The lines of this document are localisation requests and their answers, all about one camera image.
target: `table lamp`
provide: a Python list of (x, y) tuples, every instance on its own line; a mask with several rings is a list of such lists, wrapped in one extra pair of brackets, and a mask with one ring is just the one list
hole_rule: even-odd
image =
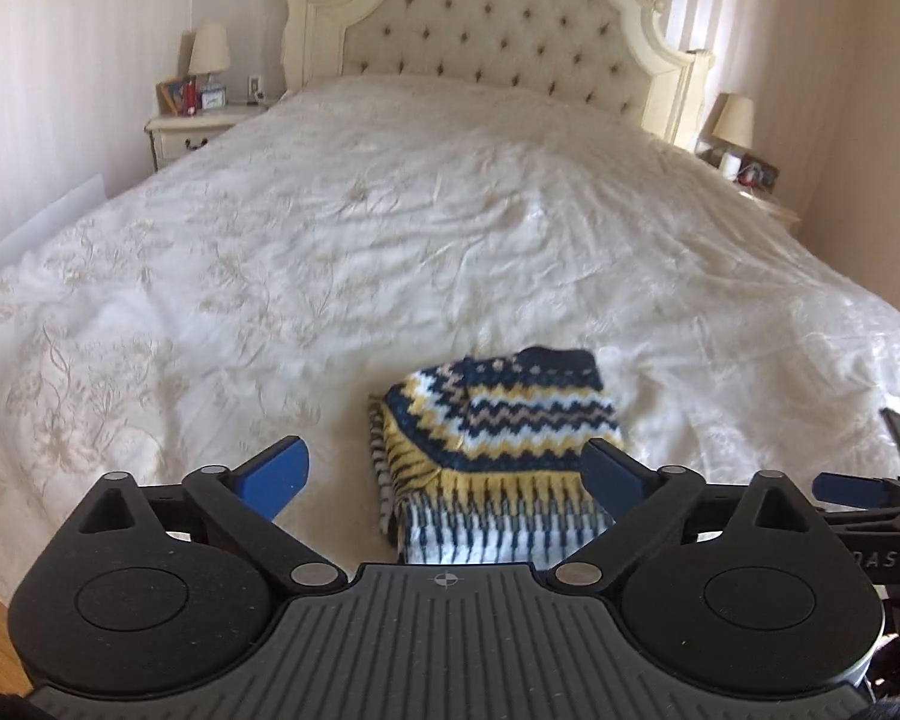
[(744, 95), (727, 95), (724, 112), (713, 128), (713, 135), (727, 143), (720, 172), (734, 180), (740, 172), (741, 157), (754, 146), (754, 101)]
[(213, 78), (230, 67), (230, 48), (226, 45), (226, 27), (221, 23), (206, 23), (194, 36), (194, 50), (190, 55), (190, 75), (207, 76), (200, 87), (200, 107), (223, 108), (226, 105), (226, 86)]

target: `photo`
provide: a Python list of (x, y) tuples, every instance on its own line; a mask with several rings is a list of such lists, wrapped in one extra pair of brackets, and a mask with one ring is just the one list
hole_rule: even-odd
[(161, 81), (156, 85), (156, 95), (160, 101), (162, 113), (183, 116), (186, 109), (183, 103), (183, 87), (187, 85), (188, 76)]
[(780, 171), (767, 162), (763, 162), (753, 154), (747, 154), (740, 164), (737, 183), (751, 189), (768, 191), (773, 194), (773, 187), (780, 176)]

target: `folded sweater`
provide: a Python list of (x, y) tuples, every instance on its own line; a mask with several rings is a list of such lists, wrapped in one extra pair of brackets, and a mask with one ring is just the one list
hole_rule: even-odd
[(410, 563), (564, 560), (610, 519), (580, 452), (619, 428), (593, 355), (532, 347), (417, 371), (370, 401), (381, 527)]

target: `red bottle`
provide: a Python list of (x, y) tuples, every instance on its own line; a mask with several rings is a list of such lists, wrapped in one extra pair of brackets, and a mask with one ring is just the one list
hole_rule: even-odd
[(197, 114), (197, 79), (190, 79), (183, 87), (183, 110), (187, 116)]

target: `white bedspread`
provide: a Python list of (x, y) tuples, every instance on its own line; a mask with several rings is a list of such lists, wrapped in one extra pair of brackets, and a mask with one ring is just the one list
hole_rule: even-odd
[(900, 314), (692, 156), (586, 107), (345, 79), (243, 124), (0, 276), (0, 596), (98, 476), (305, 437), (279, 518), (377, 533), (367, 394), (530, 344), (597, 355), (651, 466), (885, 474)]

